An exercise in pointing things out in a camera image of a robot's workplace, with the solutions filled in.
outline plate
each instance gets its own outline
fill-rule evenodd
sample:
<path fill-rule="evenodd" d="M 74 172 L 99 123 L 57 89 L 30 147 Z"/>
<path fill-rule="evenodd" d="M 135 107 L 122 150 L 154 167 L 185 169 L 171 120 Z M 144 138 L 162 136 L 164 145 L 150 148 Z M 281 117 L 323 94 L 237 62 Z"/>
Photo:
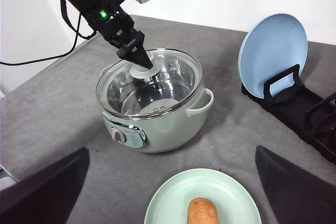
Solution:
<path fill-rule="evenodd" d="M 186 224 L 189 202 L 211 200 L 219 223 L 260 224 L 258 208 L 246 189 L 230 176 L 211 169 L 191 169 L 168 179 L 154 194 L 145 224 Z"/>
<path fill-rule="evenodd" d="M 245 88 L 264 98 L 264 82 L 276 74 L 306 63 L 308 41 L 305 29 L 295 17 L 275 14 L 259 22 L 246 35 L 238 56 L 238 71 Z M 293 75 L 273 83 L 272 96 L 294 84 Z"/>

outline green plate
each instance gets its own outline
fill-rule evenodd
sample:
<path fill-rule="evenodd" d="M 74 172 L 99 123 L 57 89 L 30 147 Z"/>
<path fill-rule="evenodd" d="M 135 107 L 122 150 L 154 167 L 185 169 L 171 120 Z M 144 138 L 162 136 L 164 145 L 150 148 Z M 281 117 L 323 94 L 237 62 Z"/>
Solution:
<path fill-rule="evenodd" d="M 256 204 L 247 190 L 230 176 L 211 169 L 191 169 L 168 179 L 148 205 L 145 224 L 186 224 L 189 202 L 211 200 L 219 224 L 260 224 Z"/>

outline dish rack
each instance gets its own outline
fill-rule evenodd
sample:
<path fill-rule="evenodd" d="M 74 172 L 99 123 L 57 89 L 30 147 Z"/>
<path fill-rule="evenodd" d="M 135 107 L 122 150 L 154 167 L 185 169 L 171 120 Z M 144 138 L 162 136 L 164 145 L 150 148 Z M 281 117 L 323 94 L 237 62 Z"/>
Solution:
<path fill-rule="evenodd" d="M 249 93 L 243 84 L 241 92 L 336 164 L 336 92 L 324 99 L 307 89 L 299 77 L 299 69 L 296 64 L 266 80 L 263 99 Z M 272 97 L 271 84 L 289 74 L 293 75 L 294 84 Z"/>

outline gray table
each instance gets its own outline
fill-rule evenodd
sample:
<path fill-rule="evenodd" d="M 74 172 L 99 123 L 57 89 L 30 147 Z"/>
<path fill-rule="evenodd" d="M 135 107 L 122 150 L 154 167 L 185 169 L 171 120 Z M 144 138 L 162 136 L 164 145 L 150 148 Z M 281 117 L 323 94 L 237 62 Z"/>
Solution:
<path fill-rule="evenodd" d="M 68 223 L 143 223 L 156 189 L 172 175 L 205 167 L 231 175 L 254 198 L 263 223 L 277 223 L 254 161 L 263 145 L 336 184 L 336 166 L 240 92 L 237 55 L 246 33 L 134 16 L 146 48 L 194 55 L 215 103 L 201 131 L 184 146 L 143 154 L 112 143 L 96 102 L 101 69 L 118 59 L 100 36 L 53 63 L 1 101 L 1 166 L 18 181 L 86 146 L 87 178 Z M 309 43 L 306 86 L 336 89 L 336 46 Z"/>

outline green led light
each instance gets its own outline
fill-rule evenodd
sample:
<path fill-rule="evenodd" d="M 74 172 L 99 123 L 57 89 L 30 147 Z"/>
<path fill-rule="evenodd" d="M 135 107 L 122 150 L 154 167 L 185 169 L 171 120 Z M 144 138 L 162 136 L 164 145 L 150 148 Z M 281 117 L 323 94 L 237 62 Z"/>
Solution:
<path fill-rule="evenodd" d="M 101 15 L 103 18 L 106 18 L 106 17 L 107 17 L 107 13 L 106 13 L 104 10 L 101 10 L 101 11 L 100 11 L 100 15 Z"/>

